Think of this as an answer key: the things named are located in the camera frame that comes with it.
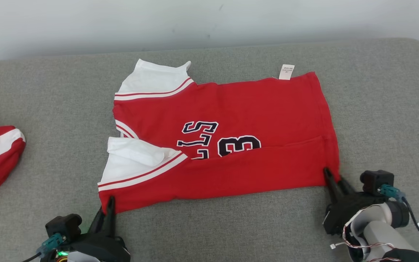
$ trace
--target gray couch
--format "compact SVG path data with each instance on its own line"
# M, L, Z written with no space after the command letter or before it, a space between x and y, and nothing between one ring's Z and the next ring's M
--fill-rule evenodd
M419 220L419 41L340 43L40 57L0 61L0 126L14 125L27 147L0 187L0 261L21 261L47 238L44 225L77 213L88 228L99 207L96 183L118 136L113 94L138 58L192 61L197 83L293 76L315 71L329 103L341 174L356 188L364 170L396 174ZM171 201L118 215L133 261L349 261L322 228L326 188L311 187L199 201ZM398 229L417 250L419 234Z

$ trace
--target jersey sleeve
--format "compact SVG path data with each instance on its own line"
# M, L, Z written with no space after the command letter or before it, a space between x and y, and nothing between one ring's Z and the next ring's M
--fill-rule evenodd
M319 136L301 143L205 160L192 160L172 149L166 149L167 153L154 158L154 162L144 161L136 152L110 152L103 179L98 183L100 200L106 207L110 196L114 196L116 212L120 213L172 199L324 186L322 170L327 166L324 142L325 138ZM338 176L338 166L328 167Z
M187 74L191 62L179 67L157 65L141 59L115 93L113 114L116 129L127 138L139 138L143 118L156 118L153 107L137 103L142 98L165 98L193 83Z

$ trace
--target cable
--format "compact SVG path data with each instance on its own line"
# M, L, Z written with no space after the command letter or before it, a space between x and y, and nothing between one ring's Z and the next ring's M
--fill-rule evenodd
M410 207L410 204L408 203L408 201L405 197L402 197L402 201L404 201L404 203L406 204L406 206L408 208L408 211L410 212L410 216L412 216L412 220L413 220L413 222L416 226L416 229L419 232L419 226L418 226L418 223L416 222L415 215L413 214L413 211L412 211L412 208Z
M385 258L371 259L369 262L378 262L378 261L402 261L402 260L398 258L385 257Z
M349 222L344 224L344 228L342 229L342 239L344 240L344 243L353 248L353 249L365 249L365 248L370 248L370 247L378 247L378 246L389 246L391 249L394 249L394 245L392 245L391 243L374 243L372 245L365 245L365 246L356 246L356 245L352 245L346 238L346 229L348 227L348 225L356 218L356 216L361 212L364 211L366 209L369 209L370 207L375 207L376 205L371 205L369 207L364 207L363 209L359 210L358 213L356 213L354 216L352 216L352 218L349 220Z
M67 256L63 255L61 257L58 257L58 259L56 260L56 262L67 262Z
M405 197L402 197L402 201L407 205L408 211L410 212L410 216L412 216L412 220L416 226L416 229L419 231L418 222L416 222L415 215L413 214L412 208L410 207L410 204L408 203L407 199Z
M37 254L35 254L33 257L30 257L30 258L28 258L28 259L25 259L24 261L22 261L22 262L29 262L29 261L32 261L33 259L35 259L35 258L37 258L37 257L39 257L41 255L41 252L38 252Z

